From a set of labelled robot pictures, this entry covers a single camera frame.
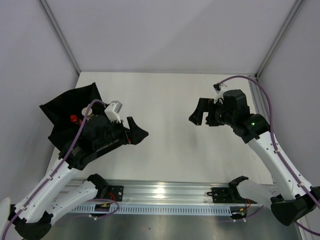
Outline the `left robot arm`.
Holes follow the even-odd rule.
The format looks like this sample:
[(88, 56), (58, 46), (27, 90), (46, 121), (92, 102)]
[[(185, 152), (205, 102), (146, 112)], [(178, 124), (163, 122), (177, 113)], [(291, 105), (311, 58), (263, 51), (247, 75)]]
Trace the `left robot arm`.
[(75, 190), (60, 198), (57, 195), (89, 163), (123, 145), (137, 145), (149, 135), (132, 117), (127, 121), (129, 127), (106, 115), (82, 121), (74, 140), (61, 148), (46, 176), (28, 196), (11, 206), (8, 220), (23, 239), (42, 239), (61, 217), (87, 201), (111, 200), (108, 182), (97, 173)]

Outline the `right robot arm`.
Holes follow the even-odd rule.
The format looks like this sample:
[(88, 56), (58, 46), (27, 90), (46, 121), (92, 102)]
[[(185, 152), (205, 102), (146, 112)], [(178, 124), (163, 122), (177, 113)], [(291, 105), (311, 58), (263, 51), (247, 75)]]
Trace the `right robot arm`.
[(228, 184), (228, 198), (233, 202), (244, 199), (271, 210), (275, 218), (289, 226), (312, 212), (320, 201), (320, 188), (312, 186), (281, 153), (275, 135), (266, 119), (253, 114), (246, 95), (240, 89), (221, 91), (218, 99), (200, 98), (189, 121), (200, 126), (203, 121), (210, 127), (230, 126), (262, 160), (277, 184), (277, 189), (258, 184), (240, 176)]

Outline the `red dish soap bottle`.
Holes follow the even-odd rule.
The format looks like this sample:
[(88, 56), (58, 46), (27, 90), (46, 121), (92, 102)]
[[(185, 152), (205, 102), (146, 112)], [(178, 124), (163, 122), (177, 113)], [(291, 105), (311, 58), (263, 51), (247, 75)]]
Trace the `red dish soap bottle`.
[(73, 123), (73, 124), (76, 124), (76, 125), (81, 125), (82, 124), (82, 119), (81, 118), (79, 118), (77, 115), (71, 115), (70, 117), (69, 117), (69, 119), (70, 119), (70, 122), (71, 123)]

